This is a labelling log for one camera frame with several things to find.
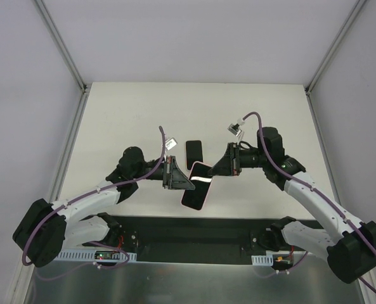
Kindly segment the phone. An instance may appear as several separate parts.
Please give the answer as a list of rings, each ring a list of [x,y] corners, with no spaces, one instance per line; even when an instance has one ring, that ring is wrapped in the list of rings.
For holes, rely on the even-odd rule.
[[[185,142],[186,168],[191,170],[195,162],[203,161],[201,140],[190,140]]]

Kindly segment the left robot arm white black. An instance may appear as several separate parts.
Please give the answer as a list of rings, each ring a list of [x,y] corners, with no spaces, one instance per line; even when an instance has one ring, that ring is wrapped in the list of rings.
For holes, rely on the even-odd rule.
[[[22,263],[43,267],[61,250],[84,244],[121,248],[120,224],[104,209],[129,199],[141,180],[161,181],[168,190],[195,189],[174,156],[145,161],[140,148],[129,147],[115,170],[93,190],[72,199],[53,203],[38,199],[31,204],[13,233],[14,242],[23,251]]]

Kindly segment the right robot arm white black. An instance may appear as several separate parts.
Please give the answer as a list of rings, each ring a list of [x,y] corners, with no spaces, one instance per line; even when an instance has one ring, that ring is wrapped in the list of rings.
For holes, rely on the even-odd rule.
[[[298,201],[321,226],[313,229],[284,217],[260,234],[260,247],[270,251],[288,246],[302,248],[325,260],[332,272],[348,284],[376,267],[376,223],[364,223],[319,190],[306,168],[285,154],[276,128],[259,130],[257,147],[228,143],[209,174],[238,176],[244,168],[261,168],[267,180]]]

